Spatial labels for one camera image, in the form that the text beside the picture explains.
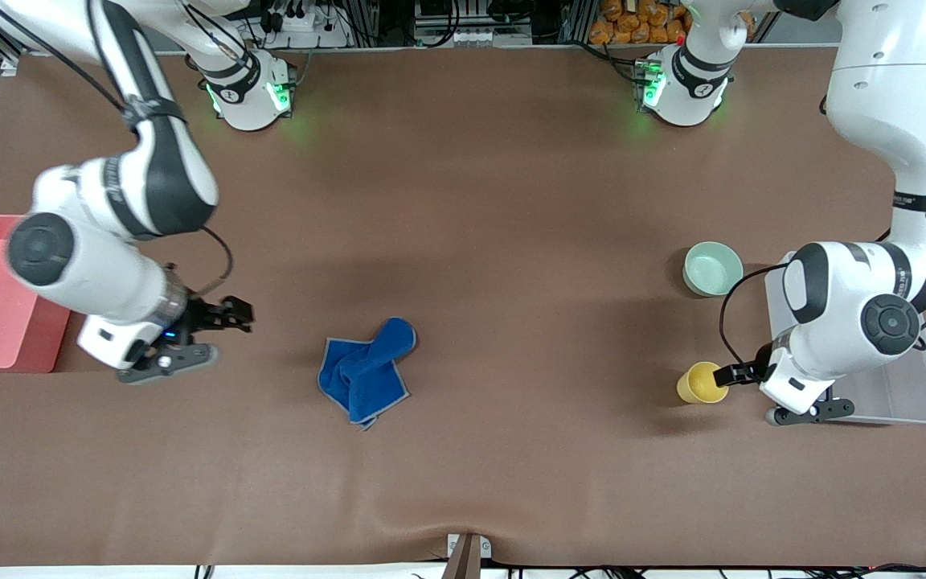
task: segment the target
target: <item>white plastic container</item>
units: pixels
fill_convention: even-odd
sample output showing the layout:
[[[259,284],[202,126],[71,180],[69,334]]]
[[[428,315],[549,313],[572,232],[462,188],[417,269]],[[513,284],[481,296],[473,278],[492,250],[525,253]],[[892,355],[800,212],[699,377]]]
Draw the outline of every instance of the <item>white plastic container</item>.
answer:
[[[792,255],[786,254],[782,263]],[[783,274],[784,270],[776,270],[765,278],[771,335],[775,337],[795,325],[793,313],[784,299]],[[926,344],[926,331],[921,331],[920,337]],[[926,349],[911,349],[895,362],[839,378],[831,386],[831,392],[834,398],[846,398],[856,404],[855,414],[838,418],[839,421],[926,425]]]

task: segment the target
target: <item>green bowl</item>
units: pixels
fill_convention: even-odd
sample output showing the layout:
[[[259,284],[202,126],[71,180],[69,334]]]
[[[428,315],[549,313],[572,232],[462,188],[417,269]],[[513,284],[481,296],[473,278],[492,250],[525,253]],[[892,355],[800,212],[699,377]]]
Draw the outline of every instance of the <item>green bowl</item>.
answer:
[[[738,253],[723,243],[704,241],[684,256],[684,282],[699,296],[727,296],[742,274]]]

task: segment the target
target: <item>yellow cup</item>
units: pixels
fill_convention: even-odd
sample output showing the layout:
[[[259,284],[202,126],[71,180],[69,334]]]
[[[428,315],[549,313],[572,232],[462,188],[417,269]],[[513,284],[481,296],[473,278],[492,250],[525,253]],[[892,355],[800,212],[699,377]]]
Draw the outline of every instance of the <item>yellow cup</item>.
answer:
[[[688,404],[716,404],[727,396],[727,386],[717,386],[713,372],[720,366],[712,362],[697,362],[677,381],[677,396]]]

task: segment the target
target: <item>brown table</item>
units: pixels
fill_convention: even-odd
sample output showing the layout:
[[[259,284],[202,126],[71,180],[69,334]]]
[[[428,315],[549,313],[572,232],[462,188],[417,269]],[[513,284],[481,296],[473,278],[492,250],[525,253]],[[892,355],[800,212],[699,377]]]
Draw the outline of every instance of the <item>brown table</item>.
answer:
[[[752,388],[674,392],[728,361],[683,249],[764,264],[888,224],[890,171],[817,113],[833,51],[747,51],[693,129],[636,114],[581,51],[315,60],[295,118],[250,134],[166,59],[256,332],[131,388],[74,319],[58,373],[0,375],[0,565],[426,560],[464,530],[511,564],[926,564],[926,426],[778,429]],[[76,76],[24,59],[0,81],[0,212],[132,144]],[[190,285],[222,267],[202,234],[144,250]],[[761,283],[732,304],[743,352],[764,308]],[[324,338],[390,315],[420,335],[412,396],[360,433],[317,389]]]

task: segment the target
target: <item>blue towel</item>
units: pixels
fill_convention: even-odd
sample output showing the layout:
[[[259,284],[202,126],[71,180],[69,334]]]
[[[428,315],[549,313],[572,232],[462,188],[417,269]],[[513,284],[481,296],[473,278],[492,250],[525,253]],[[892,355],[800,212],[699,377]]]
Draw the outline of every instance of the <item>blue towel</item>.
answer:
[[[379,414],[409,396],[395,359],[414,347],[416,331],[402,318],[389,318],[370,342],[327,338],[317,384],[345,410],[349,422],[365,431]]]

